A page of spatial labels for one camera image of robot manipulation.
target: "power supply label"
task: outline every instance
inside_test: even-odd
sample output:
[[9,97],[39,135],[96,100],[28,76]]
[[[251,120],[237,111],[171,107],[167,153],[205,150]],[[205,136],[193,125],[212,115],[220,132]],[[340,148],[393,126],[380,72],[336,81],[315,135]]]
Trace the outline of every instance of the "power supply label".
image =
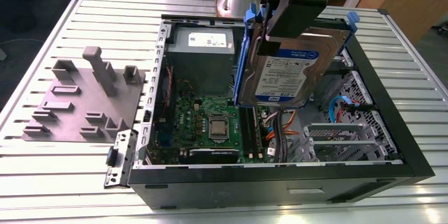
[[304,70],[317,60],[319,52],[279,49],[264,62],[256,97],[261,101],[284,102],[299,94],[307,76]]
[[225,34],[191,33],[189,47],[227,47]]

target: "motherboard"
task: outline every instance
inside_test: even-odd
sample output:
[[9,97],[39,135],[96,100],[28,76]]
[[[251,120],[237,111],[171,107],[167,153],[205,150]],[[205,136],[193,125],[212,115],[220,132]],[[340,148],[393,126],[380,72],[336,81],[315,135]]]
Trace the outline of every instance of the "motherboard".
[[267,108],[240,108],[229,98],[188,97],[176,99],[173,127],[156,131],[161,164],[265,163],[261,116]]

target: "open computer tower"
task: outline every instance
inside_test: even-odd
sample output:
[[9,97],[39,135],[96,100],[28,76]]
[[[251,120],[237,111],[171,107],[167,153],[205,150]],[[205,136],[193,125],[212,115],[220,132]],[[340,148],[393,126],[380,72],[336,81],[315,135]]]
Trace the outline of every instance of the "open computer tower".
[[[131,187],[152,209],[221,208],[359,201],[433,176],[355,36],[305,105],[280,112],[235,106],[243,35],[241,20],[163,16],[141,129],[117,135],[105,188]],[[329,108],[337,96],[361,107]]]

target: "green circuit board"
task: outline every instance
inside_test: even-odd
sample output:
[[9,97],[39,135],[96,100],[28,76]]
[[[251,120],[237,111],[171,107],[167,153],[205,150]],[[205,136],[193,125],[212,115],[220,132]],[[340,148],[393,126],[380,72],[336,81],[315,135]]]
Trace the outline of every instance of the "green circuit board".
[[[265,163],[260,131],[256,130],[257,153],[248,154],[244,150],[240,109],[228,98],[220,97],[181,97],[176,100],[173,132],[171,135],[157,134],[160,143],[169,145],[160,148],[163,163],[176,163],[180,150],[193,148],[239,150],[239,163]],[[227,136],[215,139],[211,136],[211,121],[225,121]]]

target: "computer chassis frame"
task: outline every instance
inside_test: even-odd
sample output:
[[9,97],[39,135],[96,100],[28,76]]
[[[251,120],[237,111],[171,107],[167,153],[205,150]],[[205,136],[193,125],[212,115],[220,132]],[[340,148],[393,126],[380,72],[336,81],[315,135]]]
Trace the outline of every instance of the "computer chassis frame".
[[[191,26],[243,27],[239,19],[165,15],[156,43],[156,59],[161,65],[163,49],[169,31],[168,24]],[[413,184],[433,176],[433,171],[404,123],[393,101],[381,84],[363,48],[352,36],[345,52],[361,76],[373,104],[395,141],[403,164],[393,165],[323,165],[296,166],[273,164],[272,167],[188,168],[171,165],[145,168],[143,159],[149,140],[153,107],[160,71],[153,71],[155,82],[145,92],[153,96],[145,105],[141,131],[128,130],[124,139],[117,136],[113,149],[119,153],[108,169],[105,188],[131,187],[152,209],[221,208],[260,205],[299,205],[328,202],[355,202],[397,185]]]

